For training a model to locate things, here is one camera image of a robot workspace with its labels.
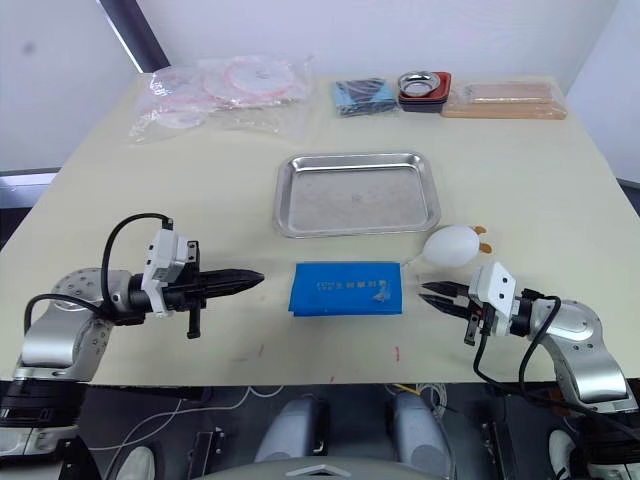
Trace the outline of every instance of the table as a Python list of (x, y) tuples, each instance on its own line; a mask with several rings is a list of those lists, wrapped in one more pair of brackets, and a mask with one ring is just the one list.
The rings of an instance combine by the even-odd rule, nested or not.
[[(640, 220), (575, 116), (468, 120), (402, 113), (339, 119), (328, 81), (322, 80), (313, 134), (304, 144), (203, 127), (130, 145), (125, 132), (132, 87), (0, 253), (0, 377), (11, 377), (19, 355), (27, 300), (68, 272), (98, 266), (112, 227), (143, 211), (171, 216), (178, 232), (199, 240), (203, 269), (250, 268), (266, 280), (209, 301), (198, 340), (186, 339), (185, 314), (115, 328), (96, 384), (475, 382), (475, 349), (462, 341), (465, 322), (440, 314), (416, 290), (426, 280), (468, 283), (473, 270), (491, 259), (500, 260), (521, 288), (593, 308), (626, 375), (640, 375)], [(424, 155), (438, 190), (440, 224), (485, 226), (494, 253), (460, 269), (422, 265), (419, 275), (408, 274), (401, 316), (293, 319), (287, 306), (296, 262), (406, 262), (421, 251), (427, 234), (284, 238), (271, 224), (278, 166), (299, 153), (384, 151)], [(123, 231), (112, 268), (141, 272), (158, 228), (143, 221)], [(517, 378), (525, 348), (522, 339), (492, 337), (485, 371), (500, 380)], [(551, 362), (539, 350), (528, 378), (550, 380)]]

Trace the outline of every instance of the blue cloth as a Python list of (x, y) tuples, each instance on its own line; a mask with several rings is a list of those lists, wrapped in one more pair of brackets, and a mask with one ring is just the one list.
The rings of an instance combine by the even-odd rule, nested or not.
[(335, 82), (333, 101), (343, 117), (388, 112), (397, 105), (391, 87), (382, 78)]
[(400, 264), (299, 263), (289, 311), (294, 317), (400, 314)]

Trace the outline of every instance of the plastic bag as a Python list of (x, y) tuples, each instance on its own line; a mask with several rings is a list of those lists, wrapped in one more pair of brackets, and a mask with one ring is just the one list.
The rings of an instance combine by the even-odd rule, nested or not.
[(247, 56), (167, 67), (153, 73), (138, 96), (129, 137), (151, 142), (210, 123), (300, 138), (312, 80), (310, 59)]
[(567, 109), (562, 94), (548, 82), (474, 82), (451, 88), (442, 116), (562, 120)]

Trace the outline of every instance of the metal bowl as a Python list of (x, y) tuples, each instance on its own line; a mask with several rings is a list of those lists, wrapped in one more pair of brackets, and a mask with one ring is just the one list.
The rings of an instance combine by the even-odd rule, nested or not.
[(398, 88), (407, 97), (424, 97), (439, 86), (440, 77), (433, 72), (408, 72), (398, 79)]

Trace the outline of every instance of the metal tray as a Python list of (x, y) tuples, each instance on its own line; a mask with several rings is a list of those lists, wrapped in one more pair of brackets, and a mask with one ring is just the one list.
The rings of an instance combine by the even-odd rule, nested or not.
[(274, 224), (287, 237), (419, 232), (439, 220), (431, 169), (417, 153), (305, 155), (280, 167)]

